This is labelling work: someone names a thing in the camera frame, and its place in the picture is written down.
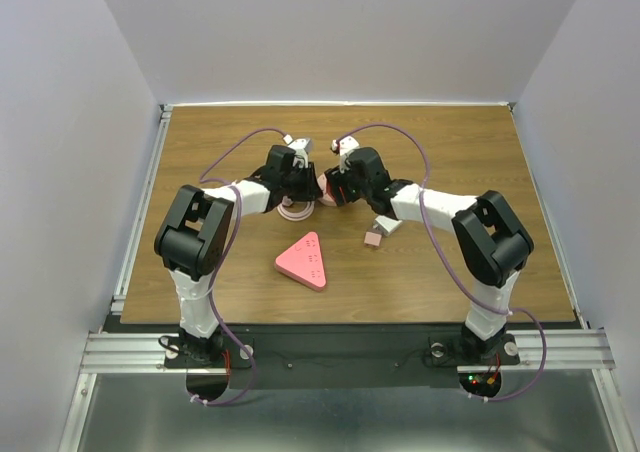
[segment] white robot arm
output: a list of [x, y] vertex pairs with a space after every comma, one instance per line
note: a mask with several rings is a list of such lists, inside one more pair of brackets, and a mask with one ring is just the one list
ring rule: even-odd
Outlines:
[[504, 197], [494, 191], [479, 197], [453, 195], [392, 180], [378, 153], [360, 147], [351, 136], [334, 141], [332, 149], [340, 165], [325, 175], [338, 206], [363, 198], [378, 214], [422, 223], [422, 197], [431, 226], [456, 235], [474, 276], [463, 333], [476, 349], [490, 350], [504, 331], [511, 292], [534, 247]]
[[[264, 166], [251, 177], [216, 189], [180, 188], [154, 243], [155, 252], [173, 279], [180, 301], [179, 335], [182, 349], [193, 358], [210, 360], [221, 351], [211, 340], [218, 320], [209, 304], [211, 277], [225, 246], [231, 220], [236, 218], [236, 191], [242, 216], [269, 212], [283, 198], [313, 201], [322, 196], [313, 162], [311, 139], [274, 145]], [[200, 222], [198, 230], [195, 223]]]

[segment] pink triangular block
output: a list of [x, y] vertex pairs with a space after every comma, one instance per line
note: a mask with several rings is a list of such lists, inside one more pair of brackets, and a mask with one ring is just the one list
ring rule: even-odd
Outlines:
[[320, 292], [327, 285], [318, 234], [309, 232], [276, 258], [276, 270]]

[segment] gray wall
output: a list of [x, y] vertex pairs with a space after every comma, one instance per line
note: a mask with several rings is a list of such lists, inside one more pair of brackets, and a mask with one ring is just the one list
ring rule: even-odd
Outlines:
[[574, 0], [106, 0], [161, 102], [505, 101]]
[[578, 302], [607, 329], [640, 440], [638, 51], [638, 0], [577, 0], [515, 116]]
[[0, 31], [0, 450], [57, 450], [157, 107], [103, 0], [0, 0]]

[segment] small pink cube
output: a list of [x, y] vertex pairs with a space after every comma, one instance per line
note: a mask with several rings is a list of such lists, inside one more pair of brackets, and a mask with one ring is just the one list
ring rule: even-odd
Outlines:
[[382, 242], [382, 233], [377, 229], [369, 229], [367, 233], [364, 234], [364, 245], [380, 247], [380, 242]]

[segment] wooden table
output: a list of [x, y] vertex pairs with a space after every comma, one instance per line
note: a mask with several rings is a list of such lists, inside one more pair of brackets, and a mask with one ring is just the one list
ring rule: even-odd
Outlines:
[[[312, 137], [312, 160], [333, 167], [332, 139], [370, 122], [406, 128], [432, 162], [429, 187], [454, 194], [502, 192], [535, 241], [512, 306], [528, 307], [541, 320], [573, 320], [558, 264], [531, 178], [506, 107], [179, 107], [175, 108], [153, 187], [122, 314], [125, 323], [176, 323], [177, 296], [153, 239], [183, 184], [197, 184], [202, 170], [253, 129], [274, 126], [293, 137]], [[357, 135], [376, 148], [393, 178], [419, 182], [424, 166], [401, 135], [371, 129]], [[212, 174], [248, 176], [262, 165], [276, 133], [250, 139]], [[375, 214], [364, 202], [330, 208], [288, 222], [277, 212], [242, 220], [238, 240], [216, 283], [226, 320], [246, 323], [463, 321], [468, 300], [453, 284], [419, 223], [404, 223], [379, 249], [363, 245]], [[320, 237], [327, 288], [314, 292], [274, 270], [277, 255], [307, 232]], [[457, 241], [438, 233], [455, 269], [470, 283]]]

